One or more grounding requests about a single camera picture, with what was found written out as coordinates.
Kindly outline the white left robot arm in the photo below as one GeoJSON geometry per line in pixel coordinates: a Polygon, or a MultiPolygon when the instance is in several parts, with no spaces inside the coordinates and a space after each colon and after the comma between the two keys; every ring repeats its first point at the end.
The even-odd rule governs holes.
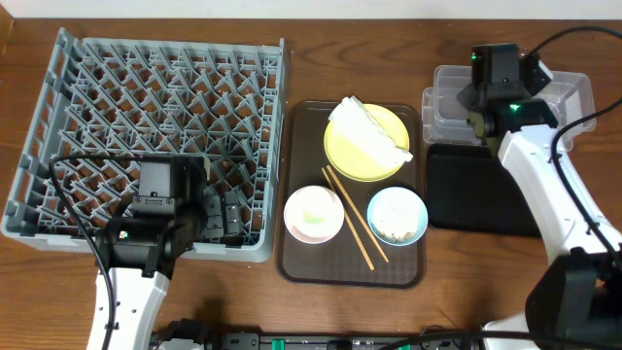
{"type": "Polygon", "coordinates": [[[206,156],[139,158],[139,187],[95,238],[104,267],[88,345],[146,349],[177,259],[195,243],[242,229],[233,194],[208,194],[206,156]]]}

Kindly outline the light blue bowl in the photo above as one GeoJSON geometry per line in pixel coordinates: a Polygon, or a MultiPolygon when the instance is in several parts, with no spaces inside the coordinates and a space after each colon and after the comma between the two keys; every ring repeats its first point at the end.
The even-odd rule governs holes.
{"type": "Polygon", "coordinates": [[[368,203],[366,216],[372,233],[396,247],[420,241],[429,223],[423,199],[404,187],[388,187],[377,192],[368,203]]]}

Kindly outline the grey dishwasher rack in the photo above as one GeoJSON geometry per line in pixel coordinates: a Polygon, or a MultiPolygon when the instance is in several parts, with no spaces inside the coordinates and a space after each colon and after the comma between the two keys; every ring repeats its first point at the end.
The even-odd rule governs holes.
{"type": "Polygon", "coordinates": [[[272,252],[287,109],[284,45],[79,39],[60,29],[2,214],[2,233],[42,251],[84,252],[138,189],[121,157],[203,155],[209,194],[235,192],[242,230],[195,243],[201,260],[272,252]]]}

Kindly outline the pink white bowl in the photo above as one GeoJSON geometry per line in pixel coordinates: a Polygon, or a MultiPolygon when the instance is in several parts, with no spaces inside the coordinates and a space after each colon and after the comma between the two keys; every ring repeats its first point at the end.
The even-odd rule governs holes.
{"type": "Polygon", "coordinates": [[[345,210],[340,198],[322,186],[306,186],[296,190],[284,208],[287,231],[306,244],[321,244],[333,239],[344,220],[345,210]]]}

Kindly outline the wooden chopstick right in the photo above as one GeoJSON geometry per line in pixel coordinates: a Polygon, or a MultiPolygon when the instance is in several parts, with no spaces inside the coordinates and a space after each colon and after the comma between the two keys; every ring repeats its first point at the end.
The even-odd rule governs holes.
{"type": "Polygon", "coordinates": [[[386,263],[388,263],[389,259],[386,256],[383,248],[381,247],[381,245],[379,244],[378,240],[376,239],[376,236],[372,233],[372,230],[370,229],[369,224],[367,223],[365,218],[362,216],[360,210],[358,209],[358,207],[356,206],[356,204],[354,203],[354,201],[352,200],[352,198],[350,197],[350,195],[348,194],[348,192],[346,191],[344,186],[341,184],[338,176],[332,170],[330,165],[327,165],[326,169],[327,169],[328,174],[330,175],[331,179],[333,180],[334,184],[340,189],[341,193],[344,195],[345,199],[348,201],[348,203],[352,207],[355,215],[357,216],[357,218],[361,222],[361,224],[362,224],[363,228],[365,229],[365,231],[368,233],[370,239],[373,241],[373,243],[374,243],[375,247],[377,248],[377,250],[380,252],[382,258],[385,260],[386,263]]]}

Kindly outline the wooden chopstick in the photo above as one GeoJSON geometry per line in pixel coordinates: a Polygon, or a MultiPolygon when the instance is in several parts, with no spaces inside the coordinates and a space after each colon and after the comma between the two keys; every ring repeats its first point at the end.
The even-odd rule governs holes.
{"type": "Polygon", "coordinates": [[[326,169],[327,169],[328,174],[330,175],[331,179],[333,180],[334,184],[340,189],[341,193],[344,195],[345,199],[348,201],[348,203],[352,207],[355,215],[357,216],[357,218],[361,222],[361,224],[362,224],[363,228],[365,229],[365,231],[368,233],[370,239],[373,241],[373,243],[374,243],[375,247],[377,248],[377,250],[380,252],[382,258],[385,260],[386,263],[388,263],[389,259],[386,256],[383,248],[381,247],[381,245],[379,244],[378,240],[376,239],[376,236],[372,233],[372,230],[370,229],[369,224],[367,223],[365,218],[362,216],[360,210],[358,209],[358,207],[356,206],[356,204],[354,203],[354,201],[352,200],[352,198],[350,197],[350,195],[348,194],[348,192],[346,191],[344,186],[341,184],[338,176],[332,170],[330,165],[327,165],[326,169]]]}
{"type": "MultiPolygon", "coordinates": [[[[327,181],[329,182],[329,184],[331,185],[332,188],[337,188],[339,189],[339,192],[342,194],[343,198],[346,200],[346,202],[350,205],[350,207],[352,209],[355,208],[353,201],[351,199],[351,197],[349,196],[349,194],[347,194],[347,191],[345,190],[344,186],[341,184],[340,180],[338,179],[337,175],[334,173],[334,171],[332,170],[332,167],[328,164],[325,168],[322,169],[323,174],[325,175],[327,181]]],[[[348,214],[347,210],[344,210],[344,215],[345,215],[345,220],[346,220],[346,224],[348,225],[349,229],[351,230],[355,241],[357,243],[357,245],[359,246],[359,249],[361,250],[361,253],[363,255],[363,258],[365,259],[365,262],[368,265],[368,268],[373,271],[375,269],[375,266],[373,264],[373,262],[371,261],[368,252],[366,251],[366,249],[363,246],[363,243],[360,239],[360,236],[348,214]]]]}

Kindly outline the brown serving tray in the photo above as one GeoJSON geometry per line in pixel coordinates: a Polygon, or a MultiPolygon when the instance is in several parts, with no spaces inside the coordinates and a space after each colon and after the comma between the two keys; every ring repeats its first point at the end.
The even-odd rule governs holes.
{"type": "MultiPolygon", "coordinates": [[[[294,106],[285,122],[282,146],[282,197],[289,198],[296,190],[310,185],[325,186],[321,168],[328,164],[324,150],[324,134],[328,115],[334,102],[303,101],[294,106]]],[[[341,175],[339,180],[363,216],[373,196],[387,187],[404,187],[418,195],[423,193],[421,169],[421,116],[404,104],[387,104],[403,122],[414,159],[396,174],[378,182],[364,183],[341,175]]],[[[359,242],[347,225],[332,239],[320,244],[306,244],[295,239],[285,227],[275,231],[278,240],[276,265],[282,276],[297,283],[348,285],[362,287],[408,289],[416,286],[426,273],[426,239],[396,247],[379,243],[386,258],[378,252],[356,215],[347,211],[366,249],[373,269],[368,267],[359,242]]]]}

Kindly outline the yellow plate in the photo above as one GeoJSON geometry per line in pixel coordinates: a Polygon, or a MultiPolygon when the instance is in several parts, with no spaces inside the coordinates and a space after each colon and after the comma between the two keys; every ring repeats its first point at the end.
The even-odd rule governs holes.
{"type": "MultiPolygon", "coordinates": [[[[404,122],[395,112],[375,104],[365,104],[365,109],[388,132],[389,136],[402,149],[410,148],[410,137],[404,122]]],[[[345,136],[335,130],[334,122],[329,122],[324,135],[324,148],[331,167],[343,176],[359,182],[377,182],[397,173],[400,164],[380,164],[345,136]]]]}

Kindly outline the white napkin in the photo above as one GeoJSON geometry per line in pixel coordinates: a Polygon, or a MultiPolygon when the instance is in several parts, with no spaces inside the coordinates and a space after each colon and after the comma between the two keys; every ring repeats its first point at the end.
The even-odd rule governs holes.
{"type": "Polygon", "coordinates": [[[345,137],[382,167],[395,167],[413,159],[413,155],[397,145],[388,131],[354,95],[344,97],[328,119],[337,134],[345,137]]]}

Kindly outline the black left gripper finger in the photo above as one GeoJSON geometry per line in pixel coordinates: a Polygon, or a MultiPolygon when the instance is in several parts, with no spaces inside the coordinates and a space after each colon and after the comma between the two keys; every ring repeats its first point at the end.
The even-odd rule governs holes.
{"type": "Polygon", "coordinates": [[[226,192],[224,195],[225,234],[236,235],[242,230],[238,196],[235,192],[226,192]]]}
{"type": "Polygon", "coordinates": [[[203,230],[204,239],[220,238],[225,235],[221,198],[218,194],[204,197],[203,207],[207,215],[207,222],[203,230]]]}

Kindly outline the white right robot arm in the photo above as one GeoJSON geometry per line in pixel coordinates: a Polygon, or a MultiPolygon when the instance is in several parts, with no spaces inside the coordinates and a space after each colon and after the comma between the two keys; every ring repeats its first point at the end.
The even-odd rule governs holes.
{"type": "Polygon", "coordinates": [[[621,233],[576,173],[548,104],[517,80],[469,83],[458,95],[475,135],[509,172],[536,221],[549,266],[525,309],[490,322],[484,349],[621,346],[621,233]]]}

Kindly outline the black plastic tray bin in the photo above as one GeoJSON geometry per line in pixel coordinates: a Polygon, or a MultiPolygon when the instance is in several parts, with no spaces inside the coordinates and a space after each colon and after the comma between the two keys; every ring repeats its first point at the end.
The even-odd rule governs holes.
{"type": "Polygon", "coordinates": [[[426,195],[436,228],[540,237],[518,185],[486,147],[431,145],[426,195]]]}

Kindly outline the wooden chopstick left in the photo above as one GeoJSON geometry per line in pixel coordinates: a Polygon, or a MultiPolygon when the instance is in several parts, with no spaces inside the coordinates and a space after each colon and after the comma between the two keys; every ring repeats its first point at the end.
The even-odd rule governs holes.
{"type": "MultiPolygon", "coordinates": [[[[346,202],[350,205],[350,207],[352,209],[355,208],[353,201],[351,199],[351,197],[349,196],[349,194],[347,194],[347,191],[345,190],[344,186],[341,184],[340,180],[338,179],[337,175],[334,173],[334,171],[332,170],[332,167],[328,164],[325,168],[322,169],[323,174],[325,175],[327,181],[329,182],[329,184],[331,185],[332,188],[337,188],[339,189],[339,192],[342,194],[343,198],[346,200],[346,202]]],[[[373,264],[373,262],[371,261],[368,252],[366,251],[366,249],[363,246],[363,243],[360,239],[360,236],[348,214],[347,210],[344,210],[344,215],[345,215],[345,220],[346,220],[346,224],[348,225],[349,229],[351,230],[355,241],[357,243],[357,245],[359,246],[359,249],[361,250],[361,253],[363,255],[363,258],[365,259],[365,262],[368,265],[368,268],[373,271],[375,269],[375,266],[373,264]]]]}

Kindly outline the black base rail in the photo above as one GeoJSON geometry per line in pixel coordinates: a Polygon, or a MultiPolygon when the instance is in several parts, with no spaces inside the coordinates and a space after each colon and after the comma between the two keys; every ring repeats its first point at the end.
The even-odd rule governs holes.
{"type": "Polygon", "coordinates": [[[170,323],[148,339],[148,350],[373,350],[503,349],[504,341],[524,342],[528,349],[610,349],[610,344],[528,332],[457,331],[429,328],[410,336],[382,334],[263,333],[259,329],[218,332],[192,319],[170,323]]]}

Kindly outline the clear plastic waste bin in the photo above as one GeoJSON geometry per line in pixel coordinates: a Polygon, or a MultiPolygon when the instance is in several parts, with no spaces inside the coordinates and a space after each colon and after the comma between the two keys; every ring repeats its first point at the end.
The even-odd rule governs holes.
{"type": "MultiPolygon", "coordinates": [[[[457,99],[458,93],[470,81],[469,66],[440,65],[435,69],[433,86],[423,92],[422,122],[425,143],[476,147],[482,145],[467,123],[467,109],[457,99]]],[[[582,73],[555,71],[552,81],[537,97],[547,102],[560,127],[595,112],[591,82],[582,73]]]]}

